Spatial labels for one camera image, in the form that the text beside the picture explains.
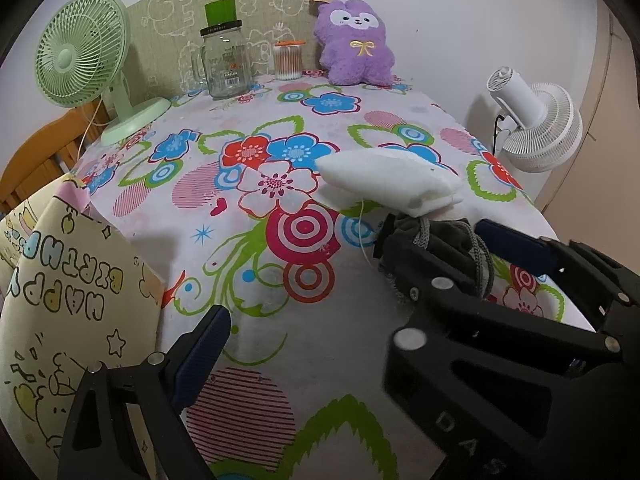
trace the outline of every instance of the beige door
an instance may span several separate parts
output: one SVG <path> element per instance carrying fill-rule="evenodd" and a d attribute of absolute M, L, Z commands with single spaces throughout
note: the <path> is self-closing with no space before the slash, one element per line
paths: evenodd
<path fill-rule="evenodd" d="M 640 274 L 640 107 L 631 42 L 617 22 L 588 134 L 543 213 L 561 240 L 587 243 Z"/>

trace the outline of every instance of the orange lid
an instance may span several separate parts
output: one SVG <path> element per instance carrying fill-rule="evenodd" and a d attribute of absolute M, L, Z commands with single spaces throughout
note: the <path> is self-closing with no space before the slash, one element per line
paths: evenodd
<path fill-rule="evenodd" d="M 289 46 L 289 45 L 304 45 L 306 44 L 306 41 L 304 40 L 300 40 L 300 41 L 279 41 L 278 43 L 275 44 L 275 46 Z"/>

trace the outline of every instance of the electric fan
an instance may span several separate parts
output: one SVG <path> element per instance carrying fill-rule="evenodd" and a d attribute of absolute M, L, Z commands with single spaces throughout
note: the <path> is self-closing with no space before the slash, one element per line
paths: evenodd
<path fill-rule="evenodd" d="M 77 107 L 109 89 L 118 117 L 102 132 L 103 145 L 129 137 L 171 105 L 157 97 L 131 106 L 121 72 L 129 42 L 120 0 L 71 0 L 51 19 L 36 51 L 36 81 L 54 104 Z"/>
<path fill-rule="evenodd" d="M 507 158 L 518 170 L 552 170 L 580 146 L 582 118 L 561 86 L 535 83 L 529 87 L 519 73 L 503 66 L 492 74 L 486 87 L 507 114 L 499 123 L 500 140 L 504 141 L 502 149 Z"/>

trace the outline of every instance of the floral tablecloth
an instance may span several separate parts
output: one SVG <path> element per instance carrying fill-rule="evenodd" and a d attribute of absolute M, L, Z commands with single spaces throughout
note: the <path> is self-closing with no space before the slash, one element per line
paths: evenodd
<path fill-rule="evenodd" d="M 428 478 L 442 454 L 381 388 L 388 336 L 409 307 L 360 238 L 370 259 L 387 211 L 324 184 L 315 161 L 409 150 L 466 183 L 464 200 L 434 219 L 554 237 L 551 227 L 477 139 L 401 80 L 339 88 L 310 71 L 232 100 L 173 104 L 121 145 L 92 146 L 77 174 L 168 283 L 159 349 L 212 304 L 231 310 L 224 354 L 186 413 L 207 463 L 226 480 Z M 492 301 L 588 328 L 547 277 L 494 266 Z"/>

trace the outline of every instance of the beige patterned fabric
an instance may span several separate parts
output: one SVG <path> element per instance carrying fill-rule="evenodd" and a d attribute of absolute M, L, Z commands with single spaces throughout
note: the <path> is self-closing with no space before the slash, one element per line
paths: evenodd
<path fill-rule="evenodd" d="M 96 360 L 108 367 L 138 364 L 153 352 L 164 292 L 164 283 L 114 227 L 81 213 L 89 201 L 83 186 L 65 176 L 4 222 L 20 229 L 20 237 L 11 241 L 9 260 L 17 265 L 2 286 L 0 419 L 43 480 L 56 477 L 67 414 L 85 368 Z M 139 410 L 132 421 L 154 470 Z"/>
<path fill-rule="evenodd" d="M 170 98 L 193 87 L 191 51 L 202 45 L 204 5 L 214 0 L 140 0 L 128 7 L 131 46 L 124 65 L 131 101 Z M 254 73 L 266 74 L 271 43 L 307 40 L 305 69 L 316 67 L 315 17 L 308 0 L 236 0 Z"/>

